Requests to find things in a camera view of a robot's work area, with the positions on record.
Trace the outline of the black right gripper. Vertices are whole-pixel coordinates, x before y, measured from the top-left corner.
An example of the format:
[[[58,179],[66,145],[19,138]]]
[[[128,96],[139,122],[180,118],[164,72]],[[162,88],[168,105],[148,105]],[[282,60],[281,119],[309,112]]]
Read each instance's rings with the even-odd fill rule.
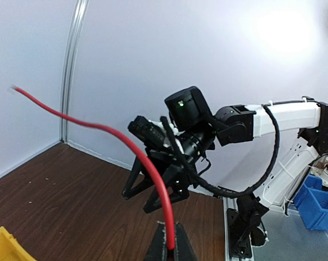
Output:
[[[156,187],[150,194],[143,207],[145,213],[164,208],[167,204],[186,200],[189,197],[188,187],[192,185],[196,188],[199,185],[192,174],[200,176],[212,165],[208,162],[207,167],[202,171],[198,172],[196,169],[198,160],[207,159],[206,151],[215,149],[212,132],[186,131],[176,136],[176,142],[186,164],[176,157],[167,138],[155,140],[152,135],[144,142],[147,156],[157,168],[165,185],[165,188]],[[154,186],[152,178],[140,159],[136,157],[122,191],[123,198],[129,200],[152,186]]]

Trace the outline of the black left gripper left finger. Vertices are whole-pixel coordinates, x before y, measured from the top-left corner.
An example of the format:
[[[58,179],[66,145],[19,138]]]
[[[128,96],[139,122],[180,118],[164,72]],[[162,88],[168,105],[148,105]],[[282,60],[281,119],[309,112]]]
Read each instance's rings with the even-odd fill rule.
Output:
[[[164,222],[158,221],[158,227],[146,252],[144,261],[167,261],[167,259],[166,227]]]

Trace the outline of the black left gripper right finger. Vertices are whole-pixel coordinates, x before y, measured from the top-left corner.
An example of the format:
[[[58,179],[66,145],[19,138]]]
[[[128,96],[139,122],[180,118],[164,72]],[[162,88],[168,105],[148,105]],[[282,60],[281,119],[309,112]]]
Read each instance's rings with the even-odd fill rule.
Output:
[[[175,249],[173,259],[176,261],[197,261],[197,256],[189,241],[184,226],[178,222],[175,224]]]

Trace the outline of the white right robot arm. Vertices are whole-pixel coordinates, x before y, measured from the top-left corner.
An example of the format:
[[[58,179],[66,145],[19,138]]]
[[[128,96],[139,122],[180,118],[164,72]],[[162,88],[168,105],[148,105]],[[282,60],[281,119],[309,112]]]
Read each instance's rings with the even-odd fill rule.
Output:
[[[137,116],[128,130],[145,145],[148,159],[157,168],[172,203],[189,197],[190,186],[238,201],[246,216],[266,213],[277,198],[310,162],[328,153],[328,104],[303,97],[297,101],[262,105],[231,105],[212,113],[201,90],[195,86],[165,99],[170,130],[161,122]],[[221,146],[252,141],[273,133],[273,155],[255,184],[236,192],[209,184],[196,163],[206,152]]]

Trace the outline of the blue storage bin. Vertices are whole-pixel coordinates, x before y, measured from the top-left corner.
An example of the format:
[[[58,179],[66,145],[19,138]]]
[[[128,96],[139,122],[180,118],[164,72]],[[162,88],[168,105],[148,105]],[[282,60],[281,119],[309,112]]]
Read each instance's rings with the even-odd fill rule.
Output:
[[[293,199],[307,229],[328,231],[328,192],[322,190],[322,179],[307,176]]]

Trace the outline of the yellow bin right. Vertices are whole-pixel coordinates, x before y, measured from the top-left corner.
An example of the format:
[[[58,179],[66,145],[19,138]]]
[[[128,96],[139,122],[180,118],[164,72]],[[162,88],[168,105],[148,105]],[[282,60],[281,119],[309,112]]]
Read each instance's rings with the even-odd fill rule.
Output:
[[[0,261],[36,261],[3,226],[0,227]]]

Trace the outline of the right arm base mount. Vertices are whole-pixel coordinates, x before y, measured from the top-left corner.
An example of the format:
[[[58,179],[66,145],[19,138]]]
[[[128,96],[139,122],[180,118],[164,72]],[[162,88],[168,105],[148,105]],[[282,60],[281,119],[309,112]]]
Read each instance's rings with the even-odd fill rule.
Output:
[[[237,198],[238,209],[227,208],[228,252],[231,258],[252,258],[252,247],[262,247],[268,241],[262,216],[269,208],[260,198],[249,194]]]

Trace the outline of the aluminium front rail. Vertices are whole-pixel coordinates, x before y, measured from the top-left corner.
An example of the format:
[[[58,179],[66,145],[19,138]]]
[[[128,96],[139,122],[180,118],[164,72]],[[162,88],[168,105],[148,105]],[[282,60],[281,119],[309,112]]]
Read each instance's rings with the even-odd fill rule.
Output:
[[[223,204],[226,260],[328,260],[328,232],[306,228],[295,206],[286,214],[271,206],[245,223],[235,199]]]

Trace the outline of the aluminium frame post right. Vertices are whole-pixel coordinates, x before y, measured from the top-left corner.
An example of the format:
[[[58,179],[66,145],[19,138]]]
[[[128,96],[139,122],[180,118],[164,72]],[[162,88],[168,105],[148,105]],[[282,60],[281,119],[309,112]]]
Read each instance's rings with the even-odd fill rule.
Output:
[[[88,0],[76,1],[76,6],[72,15],[71,25],[67,38],[63,65],[63,75],[61,79],[60,98],[60,111],[66,115],[69,114],[73,73],[77,56],[77,46],[88,5]]]

